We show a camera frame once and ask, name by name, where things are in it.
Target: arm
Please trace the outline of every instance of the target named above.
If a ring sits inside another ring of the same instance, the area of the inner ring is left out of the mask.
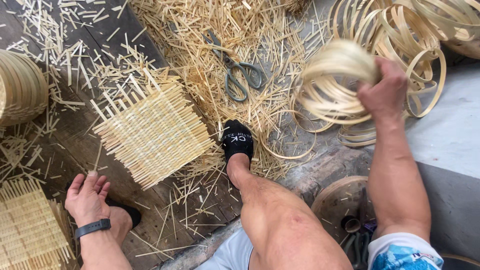
[[[97,172],[90,172],[82,188],[83,174],[73,180],[67,192],[65,208],[78,227],[110,217],[110,207],[105,203],[110,183],[105,183],[106,179],[105,176],[98,177]],[[110,230],[83,235],[80,245],[86,270],[132,269]]]
[[[358,98],[372,114],[377,142],[368,179],[368,193],[377,216],[377,236],[412,233],[430,239],[427,193],[408,147],[402,119],[408,79],[393,61],[376,58],[382,80],[362,85]]]

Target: black watch strap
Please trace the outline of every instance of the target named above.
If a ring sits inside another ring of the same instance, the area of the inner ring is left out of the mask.
[[[79,239],[87,233],[92,233],[98,230],[108,230],[112,226],[110,225],[110,219],[101,219],[96,222],[89,223],[75,230],[75,238]]]

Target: white shorts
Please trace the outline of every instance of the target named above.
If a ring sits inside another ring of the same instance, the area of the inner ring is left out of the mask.
[[[248,270],[253,245],[240,228],[196,270]],[[427,241],[411,233],[384,235],[368,245],[368,270],[439,270],[444,261]]]
[[[253,245],[240,228],[223,242],[208,261],[196,270],[248,270]]]

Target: ck logo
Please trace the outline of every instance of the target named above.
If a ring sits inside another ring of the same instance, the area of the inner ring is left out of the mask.
[[[233,143],[234,141],[242,141],[244,142],[245,141],[245,137],[244,136],[235,136],[235,137],[232,137],[232,141],[231,143]]]

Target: hand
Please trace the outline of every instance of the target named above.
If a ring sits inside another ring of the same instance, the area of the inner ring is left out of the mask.
[[[394,61],[375,57],[375,63],[382,73],[382,80],[374,86],[361,83],[357,97],[377,124],[401,120],[408,78]]]
[[[110,207],[105,203],[110,182],[105,183],[106,180],[104,175],[98,177],[97,172],[89,172],[83,186],[83,174],[77,175],[70,185],[65,208],[79,228],[100,219],[110,218]]]

